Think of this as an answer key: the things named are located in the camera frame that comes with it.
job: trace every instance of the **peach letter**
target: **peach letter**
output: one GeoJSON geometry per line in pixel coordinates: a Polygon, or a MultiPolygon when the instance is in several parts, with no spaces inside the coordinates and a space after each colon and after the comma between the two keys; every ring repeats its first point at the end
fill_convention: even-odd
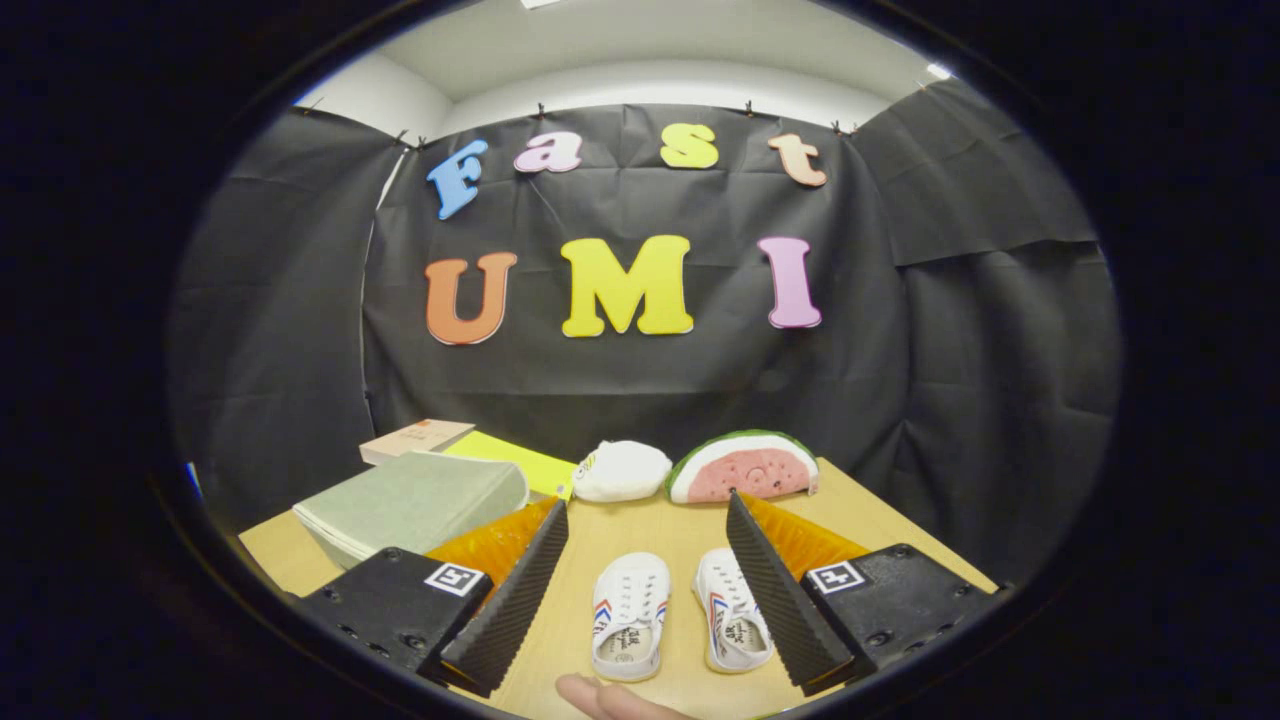
{"type": "Polygon", "coordinates": [[[818,149],[813,145],[805,145],[799,135],[788,132],[787,135],[771,137],[769,147],[773,147],[778,151],[778,155],[782,155],[782,169],[791,176],[791,179],[813,187],[819,187],[827,182],[827,173],[815,170],[809,164],[809,158],[818,156],[818,149]]]}
{"type": "Polygon", "coordinates": [[[498,332],[507,314],[507,269],[516,264],[515,252],[492,252],[476,266],[484,270],[484,300],[474,320],[458,319],[458,277],[466,260],[436,260],[426,266],[426,329],[444,345],[475,345],[498,332]]]}

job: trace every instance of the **shoe insole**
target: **shoe insole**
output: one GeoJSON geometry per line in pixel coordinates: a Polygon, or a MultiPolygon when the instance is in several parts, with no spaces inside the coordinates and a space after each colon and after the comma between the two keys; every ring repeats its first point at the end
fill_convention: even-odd
{"type": "Polygon", "coordinates": [[[730,620],[724,625],[724,642],[744,652],[762,652],[765,648],[760,629],[746,618],[730,620]]]}
{"type": "Polygon", "coordinates": [[[635,662],[648,657],[652,644],[653,630],[649,628],[622,628],[604,638],[595,655],[605,662],[635,662]]]}

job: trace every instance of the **plush toy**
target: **plush toy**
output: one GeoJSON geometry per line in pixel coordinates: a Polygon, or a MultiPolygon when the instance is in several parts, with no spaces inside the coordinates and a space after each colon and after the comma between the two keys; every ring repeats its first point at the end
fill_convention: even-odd
{"type": "Polygon", "coordinates": [[[772,430],[741,430],[710,439],[667,478],[672,502],[723,502],[730,489],[755,497],[818,492],[818,462],[800,441],[772,430]]]}
{"type": "Polygon", "coordinates": [[[634,442],[602,442],[573,470],[573,495],[593,502],[640,500],[658,492],[671,473],[671,459],[657,447],[634,442]]]}

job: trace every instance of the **white stuffed toy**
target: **white stuffed toy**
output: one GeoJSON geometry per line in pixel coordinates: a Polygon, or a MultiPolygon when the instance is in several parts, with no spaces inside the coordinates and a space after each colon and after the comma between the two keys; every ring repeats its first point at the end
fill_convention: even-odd
{"type": "Polygon", "coordinates": [[[602,442],[573,470],[573,495],[593,502],[640,500],[658,492],[669,471],[671,460],[657,447],[602,442]]]}

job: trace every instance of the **watermelon slice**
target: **watermelon slice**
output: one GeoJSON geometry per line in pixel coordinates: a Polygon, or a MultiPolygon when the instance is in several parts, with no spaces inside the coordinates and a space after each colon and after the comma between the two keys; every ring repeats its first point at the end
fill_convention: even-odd
{"type": "Polygon", "coordinates": [[[818,489],[818,461],[794,437],[773,430],[739,430],[713,438],[667,475],[672,502],[724,502],[731,489],[776,497],[818,489]]]}

